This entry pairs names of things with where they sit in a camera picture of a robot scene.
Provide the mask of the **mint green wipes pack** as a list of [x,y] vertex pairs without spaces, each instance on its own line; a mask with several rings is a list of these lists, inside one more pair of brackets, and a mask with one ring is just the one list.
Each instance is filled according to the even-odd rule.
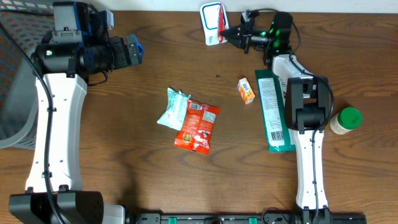
[[167,108],[163,115],[157,120],[157,124],[180,131],[183,127],[188,108],[188,100],[191,95],[186,95],[173,88],[167,89]]

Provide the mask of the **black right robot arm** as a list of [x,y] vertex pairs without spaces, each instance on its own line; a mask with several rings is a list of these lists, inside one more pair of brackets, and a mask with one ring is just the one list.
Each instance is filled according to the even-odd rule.
[[297,29],[288,12],[276,11],[269,30],[255,29],[259,10],[247,10],[238,26],[221,32],[228,42],[245,52],[264,52],[264,64],[286,84],[282,92],[284,123],[291,131],[297,155],[296,213],[290,223],[332,223],[323,186],[322,143],[335,101],[328,79],[299,64],[290,34]]

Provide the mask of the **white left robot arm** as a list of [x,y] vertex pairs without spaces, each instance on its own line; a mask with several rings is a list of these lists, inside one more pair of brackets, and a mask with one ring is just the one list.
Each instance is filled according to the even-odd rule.
[[34,161],[23,194],[9,199],[22,223],[129,223],[122,205],[107,204],[98,191],[83,190],[80,119],[90,75],[139,65],[144,50],[126,37],[56,31],[30,57],[39,68]]

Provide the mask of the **red sachet stick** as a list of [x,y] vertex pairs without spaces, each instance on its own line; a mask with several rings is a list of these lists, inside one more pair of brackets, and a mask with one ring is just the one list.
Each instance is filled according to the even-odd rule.
[[225,30],[225,24],[224,24],[224,7],[223,3],[220,2],[220,7],[219,7],[219,13],[218,13],[218,41],[220,44],[223,43],[224,37],[221,35],[221,32]]

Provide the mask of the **small orange box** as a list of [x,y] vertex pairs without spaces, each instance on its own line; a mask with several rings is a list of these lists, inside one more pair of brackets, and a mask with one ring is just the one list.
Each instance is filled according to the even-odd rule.
[[242,78],[238,81],[237,85],[239,94],[241,95],[241,98],[245,102],[245,104],[250,104],[253,102],[255,98],[255,94],[247,80],[247,78]]

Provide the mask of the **green product pouch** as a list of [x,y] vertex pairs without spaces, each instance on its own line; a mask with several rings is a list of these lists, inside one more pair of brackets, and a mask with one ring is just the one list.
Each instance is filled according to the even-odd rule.
[[295,141],[285,124],[284,97],[279,77],[268,69],[256,70],[255,75],[269,152],[294,152]]

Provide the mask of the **green lid spice jar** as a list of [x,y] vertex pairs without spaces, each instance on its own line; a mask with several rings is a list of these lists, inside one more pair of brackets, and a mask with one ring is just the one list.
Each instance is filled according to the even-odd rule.
[[363,123],[363,116],[359,110],[353,107],[347,107],[334,115],[330,120],[331,130],[339,135],[360,127]]

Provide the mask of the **orange snack packet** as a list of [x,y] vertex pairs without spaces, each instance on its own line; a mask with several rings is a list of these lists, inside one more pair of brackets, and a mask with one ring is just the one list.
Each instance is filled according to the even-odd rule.
[[187,103],[185,121],[175,138],[174,146],[208,155],[215,120],[220,108],[194,100],[188,100]]

